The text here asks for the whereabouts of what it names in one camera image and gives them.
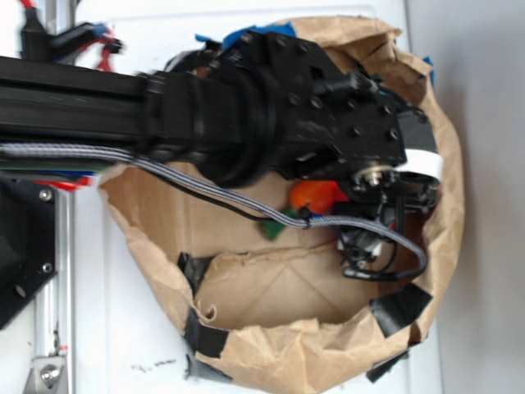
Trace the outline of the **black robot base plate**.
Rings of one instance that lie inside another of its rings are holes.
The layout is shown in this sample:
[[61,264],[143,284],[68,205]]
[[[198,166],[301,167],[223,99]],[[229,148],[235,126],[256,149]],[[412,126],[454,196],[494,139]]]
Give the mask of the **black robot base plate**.
[[53,192],[31,181],[1,179],[1,328],[56,273]]

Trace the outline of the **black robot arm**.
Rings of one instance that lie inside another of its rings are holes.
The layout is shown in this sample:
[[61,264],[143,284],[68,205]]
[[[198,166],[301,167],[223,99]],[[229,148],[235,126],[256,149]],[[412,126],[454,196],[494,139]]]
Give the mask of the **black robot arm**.
[[1,140],[192,163],[228,189],[274,171],[336,181],[361,204],[436,204],[442,160],[428,118],[365,71],[341,71],[313,42],[255,31],[211,66],[205,77],[127,76],[5,57]]

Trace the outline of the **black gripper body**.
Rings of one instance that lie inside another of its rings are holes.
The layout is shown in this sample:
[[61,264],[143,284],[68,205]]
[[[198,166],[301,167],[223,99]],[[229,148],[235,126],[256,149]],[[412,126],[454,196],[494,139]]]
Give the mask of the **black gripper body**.
[[282,90],[273,170],[288,180],[336,181],[354,203],[436,205],[443,159],[421,109],[362,67],[341,71],[313,42],[278,33],[265,41]]

